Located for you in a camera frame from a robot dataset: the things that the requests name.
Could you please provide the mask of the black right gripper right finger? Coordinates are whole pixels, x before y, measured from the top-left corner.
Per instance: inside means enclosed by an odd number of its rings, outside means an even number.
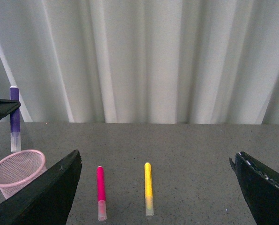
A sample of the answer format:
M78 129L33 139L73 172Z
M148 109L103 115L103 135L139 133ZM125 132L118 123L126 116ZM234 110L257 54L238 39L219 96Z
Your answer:
M256 224L279 225L279 173L243 151L229 162Z

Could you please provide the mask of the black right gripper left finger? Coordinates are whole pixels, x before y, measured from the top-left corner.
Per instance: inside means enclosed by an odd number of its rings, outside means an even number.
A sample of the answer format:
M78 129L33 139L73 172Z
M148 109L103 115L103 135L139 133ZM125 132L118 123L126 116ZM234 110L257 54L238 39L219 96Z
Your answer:
M12 197L0 203L0 225L64 225L80 180L80 152L73 150Z

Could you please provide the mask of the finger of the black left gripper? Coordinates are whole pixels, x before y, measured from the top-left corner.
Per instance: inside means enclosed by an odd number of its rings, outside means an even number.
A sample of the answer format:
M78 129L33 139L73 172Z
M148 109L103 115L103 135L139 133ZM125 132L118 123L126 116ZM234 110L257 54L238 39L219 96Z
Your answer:
M0 99L0 120L21 106L19 100Z

